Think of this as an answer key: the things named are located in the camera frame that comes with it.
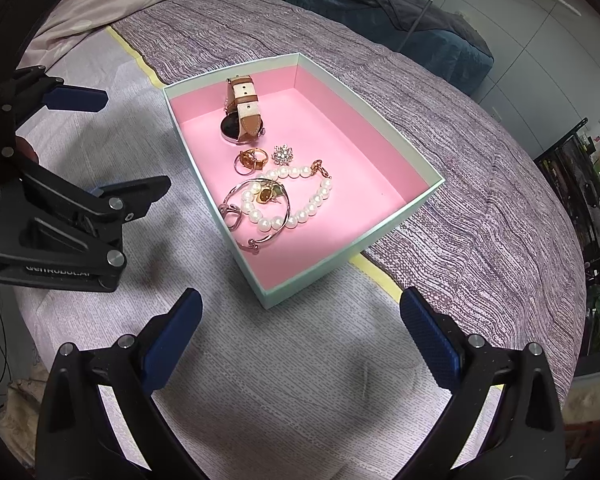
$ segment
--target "jewelry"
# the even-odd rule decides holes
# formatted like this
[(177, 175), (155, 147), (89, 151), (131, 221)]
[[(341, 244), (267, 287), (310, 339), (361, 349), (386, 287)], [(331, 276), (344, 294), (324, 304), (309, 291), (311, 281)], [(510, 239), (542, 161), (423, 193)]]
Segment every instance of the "jewelry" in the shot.
[[(238, 207), (235, 204), (229, 204), (228, 201), (231, 196), (245, 188), (247, 185), (249, 186), (249, 189), (243, 191), (241, 195), (242, 207)], [(264, 218), (262, 213), (255, 208), (253, 200), (255, 199), (255, 195), (260, 193), (263, 186), (277, 186), (280, 188), (280, 191), (286, 198), (286, 213), (284, 218), (282, 218), (282, 216), (275, 216), (272, 219)], [(223, 220), (226, 220), (226, 216), (229, 213), (238, 215), (238, 218), (232, 225), (227, 225), (229, 231), (235, 231), (238, 228), (238, 225), (240, 225), (240, 222), (242, 221), (243, 215), (248, 216), (251, 222), (258, 224), (258, 231), (260, 232), (267, 233), (273, 229), (271, 234), (266, 235), (260, 240), (254, 240), (254, 238), (250, 238), (247, 242), (247, 245), (241, 244), (238, 240), (235, 241), (238, 247), (240, 247), (242, 250), (249, 251), (253, 254), (258, 254), (260, 252), (260, 244), (269, 242), (273, 237), (281, 232), (282, 226), (286, 225), (291, 216), (291, 204), (289, 203), (289, 195), (286, 194), (285, 187), (282, 184), (279, 184), (274, 180), (269, 180), (268, 178), (256, 177), (245, 180), (244, 182), (241, 182), (235, 186), (218, 206), (218, 211), (220, 212)]]
[[(280, 166), (280, 168), (277, 168), (276, 170), (269, 170), (266, 173), (258, 175), (255, 180), (264, 180), (266, 184), (263, 186), (259, 182), (255, 182), (254, 184), (251, 184), (251, 187), (247, 191), (243, 192), (242, 211), (248, 210), (249, 220), (254, 224), (257, 223), (259, 230), (266, 228), (268, 231), (270, 228), (275, 228), (276, 225), (280, 224), (278, 221), (280, 217), (275, 217), (271, 220), (264, 218), (262, 212), (259, 211), (253, 203), (254, 200), (258, 203), (276, 202), (276, 187), (279, 187), (282, 189), (282, 192), (286, 197), (286, 203), (288, 204), (288, 196), (286, 195), (285, 188), (282, 184), (277, 183), (277, 179), (286, 178), (288, 176), (291, 178), (298, 178), (299, 175), (308, 178), (314, 176), (318, 172), (322, 175), (322, 180), (320, 181), (320, 187), (316, 193), (311, 196), (308, 203), (302, 209), (299, 209), (293, 215), (289, 215), (282, 225), (286, 226), (287, 229), (294, 229), (298, 224), (304, 224), (309, 217), (316, 215), (318, 208), (322, 205), (322, 202), (329, 198), (331, 189), (333, 188), (331, 176), (327, 170), (322, 167), (322, 161), (320, 159), (314, 160), (314, 163), (311, 166), (301, 166), (300, 168)], [(262, 220), (266, 220), (267, 223), (261, 228), (260, 222)]]
[(259, 137), (265, 134), (264, 124), (260, 121), (260, 126), (256, 137), (247, 137), (240, 135), (240, 117), (238, 112), (230, 112), (222, 119), (220, 123), (220, 133), (224, 140), (228, 140), (232, 144), (249, 144), (255, 142)]
[(294, 150), (291, 149), (291, 146), (287, 146), (286, 144), (276, 146), (273, 149), (271, 158), (273, 159), (273, 162), (279, 166), (288, 166), (289, 163), (294, 160)]
[(246, 75), (232, 77), (226, 81), (226, 117), (220, 123), (222, 136), (234, 144), (255, 142), (265, 131), (253, 79)]
[[(264, 155), (264, 158), (257, 158), (256, 155), (258, 153)], [(251, 148), (250, 150), (238, 153), (238, 156), (234, 159), (234, 170), (239, 175), (247, 176), (256, 170), (261, 171), (268, 161), (269, 155), (267, 155), (267, 152), (260, 148)], [(240, 173), (238, 171), (238, 162), (247, 168), (247, 170), (250, 170), (249, 173)]]

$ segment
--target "metal bolt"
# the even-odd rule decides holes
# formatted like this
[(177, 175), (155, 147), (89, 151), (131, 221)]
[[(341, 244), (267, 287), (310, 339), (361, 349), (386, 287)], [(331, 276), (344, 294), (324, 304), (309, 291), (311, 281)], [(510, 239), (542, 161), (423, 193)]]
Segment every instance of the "metal bolt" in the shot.
[(136, 338), (131, 334), (121, 335), (118, 338), (118, 346), (120, 348), (129, 348), (133, 343), (136, 342)]
[(71, 343), (64, 343), (60, 347), (60, 353), (64, 356), (69, 355), (73, 351), (74, 351), (74, 346)]
[(466, 340), (474, 348), (482, 348), (486, 343), (486, 341), (480, 334), (471, 334)]
[(112, 196), (109, 198), (109, 207), (115, 209), (116, 211), (120, 211), (125, 206), (125, 203), (122, 202), (117, 196)]
[(107, 261), (109, 265), (114, 267), (122, 267), (125, 264), (125, 255), (115, 249), (107, 253)]
[(533, 355), (540, 355), (542, 353), (542, 347), (538, 343), (529, 343), (528, 348)]

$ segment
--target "purple blanket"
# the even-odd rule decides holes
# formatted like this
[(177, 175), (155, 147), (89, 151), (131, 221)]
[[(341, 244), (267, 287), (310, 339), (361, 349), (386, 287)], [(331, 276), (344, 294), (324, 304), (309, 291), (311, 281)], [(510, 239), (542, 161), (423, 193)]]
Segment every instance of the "purple blanket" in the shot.
[(404, 56), (279, 0), (167, 0), (115, 30), (165, 83), (302, 52), (366, 99), (446, 184), (365, 255), (495, 346), (546, 349), (564, 401), (585, 315), (567, 214), (529, 156), (477, 104)]

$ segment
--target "logo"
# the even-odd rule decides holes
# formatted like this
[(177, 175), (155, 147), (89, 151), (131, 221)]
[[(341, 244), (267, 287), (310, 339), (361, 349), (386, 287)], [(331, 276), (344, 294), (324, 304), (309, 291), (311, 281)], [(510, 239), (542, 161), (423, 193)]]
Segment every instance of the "logo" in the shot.
[(63, 276), (90, 276), (88, 272), (74, 272), (72, 270), (45, 269), (44, 267), (25, 267), (32, 272), (46, 272), (47, 274), (62, 274)]

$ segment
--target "watch face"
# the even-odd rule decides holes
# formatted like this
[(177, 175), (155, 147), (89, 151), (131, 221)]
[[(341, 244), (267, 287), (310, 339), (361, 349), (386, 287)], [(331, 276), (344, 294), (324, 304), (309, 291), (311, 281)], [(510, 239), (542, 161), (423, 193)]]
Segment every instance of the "watch face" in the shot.
[(240, 135), (240, 119), (238, 118), (238, 112), (231, 112), (227, 114), (227, 116), (222, 119), (220, 123), (220, 130), (224, 134), (225, 137), (229, 137), (229, 139), (238, 140), (238, 136)]

